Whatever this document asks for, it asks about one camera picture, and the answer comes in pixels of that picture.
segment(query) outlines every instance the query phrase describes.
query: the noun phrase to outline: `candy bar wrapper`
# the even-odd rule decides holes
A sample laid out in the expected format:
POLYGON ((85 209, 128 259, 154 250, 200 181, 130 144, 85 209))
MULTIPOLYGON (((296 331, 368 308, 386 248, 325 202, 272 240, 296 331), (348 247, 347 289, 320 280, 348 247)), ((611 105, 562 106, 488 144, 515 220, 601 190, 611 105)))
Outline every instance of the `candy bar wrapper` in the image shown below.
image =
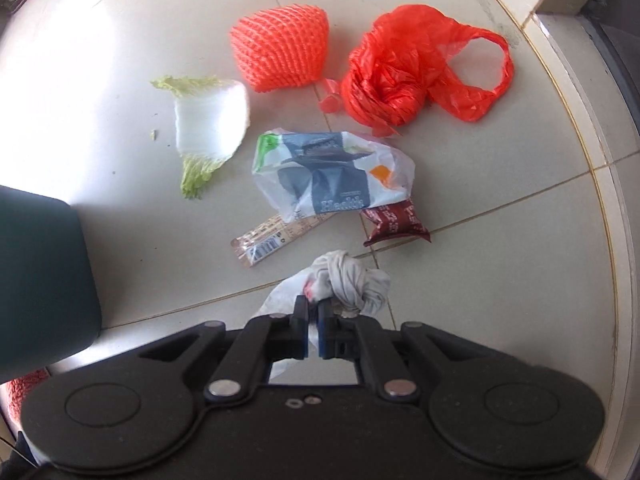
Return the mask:
POLYGON ((253 267, 271 253, 300 238, 333 215, 335 213, 309 216, 288 224, 283 222, 280 215, 272 216, 254 230, 234 238, 231 246, 243 267, 253 267))
POLYGON ((363 209, 360 214, 375 224, 371 236, 363 244, 365 247, 405 236, 417 236, 431 242, 431 235, 418 219, 411 199, 363 209))

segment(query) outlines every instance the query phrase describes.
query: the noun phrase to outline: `dark green object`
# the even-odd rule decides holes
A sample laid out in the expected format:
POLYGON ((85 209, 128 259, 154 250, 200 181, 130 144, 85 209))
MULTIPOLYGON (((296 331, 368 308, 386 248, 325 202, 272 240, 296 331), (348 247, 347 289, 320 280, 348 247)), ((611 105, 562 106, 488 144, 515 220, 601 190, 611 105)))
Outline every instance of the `dark green object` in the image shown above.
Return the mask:
POLYGON ((83 350, 101 322, 76 212, 0 186, 0 383, 83 350))

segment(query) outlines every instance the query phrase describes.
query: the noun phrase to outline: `plastic bag handle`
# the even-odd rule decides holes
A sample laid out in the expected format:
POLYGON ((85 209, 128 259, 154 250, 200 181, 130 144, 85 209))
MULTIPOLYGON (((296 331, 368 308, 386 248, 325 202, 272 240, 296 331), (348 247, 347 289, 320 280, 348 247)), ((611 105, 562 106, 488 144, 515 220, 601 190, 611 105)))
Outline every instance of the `plastic bag handle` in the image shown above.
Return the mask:
POLYGON ((507 91, 513 79, 514 67, 509 44, 499 34, 485 28, 465 27, 456 38, 468 43, 471 40, 485 39, 498 45, 504 52, 502 61, 502 79, 492 90, 465 85, 449 65, 429 87, 427 95, 450 114, 463 121, 477 121, 507 91))

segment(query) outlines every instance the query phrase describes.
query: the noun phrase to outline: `dirt stain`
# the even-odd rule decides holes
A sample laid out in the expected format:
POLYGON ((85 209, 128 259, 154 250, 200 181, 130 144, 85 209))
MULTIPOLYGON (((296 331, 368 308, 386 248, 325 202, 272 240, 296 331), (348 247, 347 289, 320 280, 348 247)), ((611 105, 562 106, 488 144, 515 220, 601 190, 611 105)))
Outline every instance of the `dirt stain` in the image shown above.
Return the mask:
POLYGON ((513 29, 514 27, 505 27, 503 24, 496 27, 496 32, 507 40, 511 48, 515 48, 520 44, 520 33, 513 29))
POLYGON ((494 14, 491 12, 491 6, 489 5, 489 2, 487 0, 476 0, 476 2, 478 2, 478 5, 482 9, 482 12, 486 14, 494 28, 498 27, 498 23, 495 21, 494 14))

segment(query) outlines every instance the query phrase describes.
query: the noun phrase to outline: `orange label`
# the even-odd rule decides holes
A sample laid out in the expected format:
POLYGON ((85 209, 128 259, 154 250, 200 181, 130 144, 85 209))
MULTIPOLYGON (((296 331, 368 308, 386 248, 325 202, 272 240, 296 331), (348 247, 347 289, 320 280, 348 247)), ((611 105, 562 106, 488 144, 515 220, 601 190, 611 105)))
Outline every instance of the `orange label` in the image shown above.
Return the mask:
POLYGON ((390 182, 392 171, 388 167, 380 164, 373 168, 373 170, 369 171, 369 173, 372 174, 372 176, 374 176, 376 179, 378 179, 384 187, 388 187, 389 189, 392 188, 390 182))

